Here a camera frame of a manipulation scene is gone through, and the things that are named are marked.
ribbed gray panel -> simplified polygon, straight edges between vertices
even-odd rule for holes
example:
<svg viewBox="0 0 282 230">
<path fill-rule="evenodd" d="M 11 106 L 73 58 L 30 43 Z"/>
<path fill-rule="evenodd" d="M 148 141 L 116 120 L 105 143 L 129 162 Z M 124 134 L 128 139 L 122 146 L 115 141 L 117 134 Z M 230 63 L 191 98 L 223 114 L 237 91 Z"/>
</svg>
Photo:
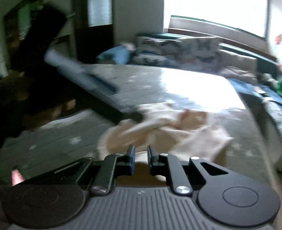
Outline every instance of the ribbed gray panel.
<svg viewBox="0 0 282 230">
<path fill-rule="evenodd" d="M 23 230 L 11 226 L 9 230 Z M 205 218 L 191 199 L 168 188 L 116 188 L 90 200 L 78 217 L 52 230 L 223 230 Z M 266 225 L 259 230 L 274 230 Z"/>
</svg>

metal screw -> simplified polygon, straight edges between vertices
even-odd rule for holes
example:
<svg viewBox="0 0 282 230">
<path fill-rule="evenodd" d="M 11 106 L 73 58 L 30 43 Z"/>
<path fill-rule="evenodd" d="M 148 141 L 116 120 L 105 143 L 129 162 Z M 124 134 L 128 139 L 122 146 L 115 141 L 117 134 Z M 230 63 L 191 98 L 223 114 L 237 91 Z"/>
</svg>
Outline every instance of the metal screw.
<svg viewBox="0 0 282 230">
<path fill-rule="evenodd" d="M 187 186 L 178 186 L 175 191 L 179 194 L 189 194 L 191 192 Z"/>
<path fill-rule="evenodd" d="M 107 192 L 107 189 L 103 186 L 94 186 L 91 188 L 91 191 L 95 194 L 104 194 Z"/>
</svg>

dark wooden door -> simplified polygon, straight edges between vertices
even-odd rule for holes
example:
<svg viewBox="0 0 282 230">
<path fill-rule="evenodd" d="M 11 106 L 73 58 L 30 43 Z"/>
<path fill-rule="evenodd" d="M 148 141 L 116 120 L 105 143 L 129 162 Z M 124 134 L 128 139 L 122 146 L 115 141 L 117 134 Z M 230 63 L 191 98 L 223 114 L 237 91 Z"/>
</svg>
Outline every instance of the dark wooden door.
<svg viewBox="0 0 282 230">
<path fill-rule="evenodd" d="M 91 25 L 93 21 L 91 18 L 93 13 L 91 12 L 100 12 L 101 9 L 104 9 L 100 6 L 92 6 L 90 11 L 89 3 L 91 1 L 93 0 L 72 0 L 72 6 L 75 12 L 74 30 L 77 58 L 81 62 L 89 64 L 95 63 L 96 56 L 101 52 L 114 46 L 112 19 L 108 20 L 105 25 L 99 25 L 99 23 L 104 24 L 104 20 L 96 20 L 96 24 L 94 22 L 94 25 Z"/>
</svg>

patterned pillow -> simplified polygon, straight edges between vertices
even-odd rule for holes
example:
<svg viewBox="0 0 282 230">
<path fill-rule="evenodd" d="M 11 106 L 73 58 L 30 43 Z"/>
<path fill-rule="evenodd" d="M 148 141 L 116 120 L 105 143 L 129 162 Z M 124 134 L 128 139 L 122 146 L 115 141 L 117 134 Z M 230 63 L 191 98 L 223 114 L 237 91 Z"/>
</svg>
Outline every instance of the patterned pillow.
<svg viewBox="0 0 282 230">
<path fill-rule="evenodd" d="M 151 53 L 141 53 L 132 58 L 133 64 L 155 66 L 155 67 L 172 67 L 178 68 L 179 64 L 174 59 L 166 56 Z"/>
<path fill-rule="evenodd" d="M 137 54 L 152 53 L 179 57 L 180 49 L 180 40 L 156 39 L 150 37 L 137 38 Z"/>
<path fill-rule="evenodd" d="M 181 63 L 200 71 L 215 73 L 219 68 L 219 37 L 181 38 Z"/>
</svg>

pillow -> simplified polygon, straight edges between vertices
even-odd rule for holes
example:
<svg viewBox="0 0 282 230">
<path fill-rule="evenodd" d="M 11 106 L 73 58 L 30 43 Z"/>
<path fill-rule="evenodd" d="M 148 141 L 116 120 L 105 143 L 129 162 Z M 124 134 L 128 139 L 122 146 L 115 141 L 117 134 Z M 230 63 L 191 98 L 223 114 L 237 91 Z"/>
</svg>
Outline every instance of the pillow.
<svg viewBox="0 0 282 230">
<path fill-rule="evenodd" d="M 220 65 L 223 67 L 238 67 L 241 70 L 252 73 L 257 72 L 257 59 L 250 56 L 240 55 L 227 50 L 219 50 Z"/>
<path fill-rule="evenodd" d="M 181 63 L 194 70 L 215 73 L 219 67 L 219 37 L 181 38 Z"/>
<path fill-rule="evenodd" d="M 130 50 L 126 46 L 113 47 L 96 57 L 99 64 L 125 65 L 130 59 Z"/>
<path fill-rule="evenodd" d="M 217 75 L 225 78 L 235 78 L 253 85 L 257 85 L 258 83 L 254 73 L 241 70 L 238 67 L 223 67 L 218 71 Z"/>
<path fill-rule="evenodd" d="M 151 53 L 178 56 L 180 47 L 180 40 L 137 37 L 137 54 Z"/>
<path fill-rule="evenodd" d="M 132 58 L 132 64 L 155 66 L 155 67 L 173 67 L 178 68 L 178 62 L 162 55 L 151 53 L 141 53 Z"/>
</svg>

